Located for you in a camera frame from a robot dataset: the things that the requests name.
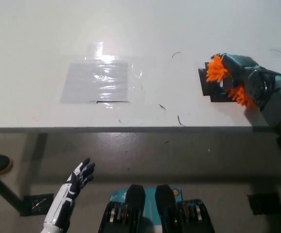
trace orange fringe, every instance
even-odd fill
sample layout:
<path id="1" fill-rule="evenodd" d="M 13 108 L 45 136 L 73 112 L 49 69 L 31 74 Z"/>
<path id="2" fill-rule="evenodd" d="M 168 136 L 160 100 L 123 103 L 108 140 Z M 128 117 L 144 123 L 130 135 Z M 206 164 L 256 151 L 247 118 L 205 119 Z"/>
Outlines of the orange fringe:
<path id="1" fill-rule="evenodd" d="M 230 74 L 227 69 L 224 68 L 222 64 L 222 58 L 218 55 L 214 55 L 213 61 L 208 64 L 207 70 L 207 81 L 217 83 L 221 82 L 222 79 L 228 77 Z M 237 103 L 242 106 L 251 107 L 253 106 L 252 99 L 246 95 L 244 86 L 240 85 L 238 87 L 227 89 L 225 92 L 228 93 L 229 98 L 235 100 Z"/>

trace black bracket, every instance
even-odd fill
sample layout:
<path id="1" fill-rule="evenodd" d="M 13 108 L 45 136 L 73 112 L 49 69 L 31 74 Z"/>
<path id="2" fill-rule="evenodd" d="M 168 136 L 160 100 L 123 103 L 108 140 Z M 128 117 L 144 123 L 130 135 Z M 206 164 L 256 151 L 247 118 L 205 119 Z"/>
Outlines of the black bracket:
<path id="1" fill-rule="evenodd" d="M 228 97 L 228 94 L 222 89 L 219 83 L 207 82 L 208 62 L 205 63 L 205 69 L 198 69 L 200 85 L 203 96 L 210 96 L 211 102 L 235 102 Z"/>

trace robot finger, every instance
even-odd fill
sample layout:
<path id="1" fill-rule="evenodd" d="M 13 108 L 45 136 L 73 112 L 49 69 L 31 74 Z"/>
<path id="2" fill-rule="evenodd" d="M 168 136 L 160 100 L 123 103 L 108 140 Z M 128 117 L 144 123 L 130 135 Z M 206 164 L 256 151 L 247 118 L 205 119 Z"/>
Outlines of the robot finger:
<path id="1" fill-rule="evenodd" d="M 74 169 L 74 173 L 76 173 L 76 175 L 79 175 L 80 172 L 83 170 L 83 168 L 88 165 L 88 163 L 90 162 L 90 158 L 86 158 L 82 163 L 80 163 L 76 169 Z"/>
<path id="2" fill-rule="evenodd" d="M 88 182 L 92 181 L 94 178 L 94 176 L 90 175 L 88 176 L 81 184 L 80 184 L 80 188 L 82 189 Z"/>
<path id="3" fill-rule="evenodd" d="M 81 171 L 81 176 L 87 177 L 88 175 L 92 174 L 94 172 L 94 167 L 95 167 L 95 163 L 85 166 Z"/>

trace transparent plastic sheet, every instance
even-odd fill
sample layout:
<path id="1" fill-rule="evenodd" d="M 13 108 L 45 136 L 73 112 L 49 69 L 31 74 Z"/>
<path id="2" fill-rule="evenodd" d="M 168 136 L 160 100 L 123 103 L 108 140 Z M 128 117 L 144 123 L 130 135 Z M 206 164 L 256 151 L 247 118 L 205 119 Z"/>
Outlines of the transparent plastic sheet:
<path id="1" fill-rule="evenodd" d="M 86 56 L 70 57 L 61 103 L 113 103 L 144 100 L 143 59 L 102 55 L 103 43 L 88 47 Z"/>

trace white table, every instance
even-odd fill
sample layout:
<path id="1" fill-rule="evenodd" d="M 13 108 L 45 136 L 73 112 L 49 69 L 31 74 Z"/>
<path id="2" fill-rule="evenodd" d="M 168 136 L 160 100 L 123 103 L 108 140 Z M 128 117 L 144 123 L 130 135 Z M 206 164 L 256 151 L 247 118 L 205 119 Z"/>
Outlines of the white table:
<path id="1" fill-rule="evenodd" d="M 73 57 L 99 41 L 104 55 L 146 62 L 138 100 L 60 103 Z M 218 52 L 281 72 L 281 1 L 0 1 L 0 131 L 265 126 L 259 114 L 249 121 L 244 107 L 202 95 L 198 68 Z"/>

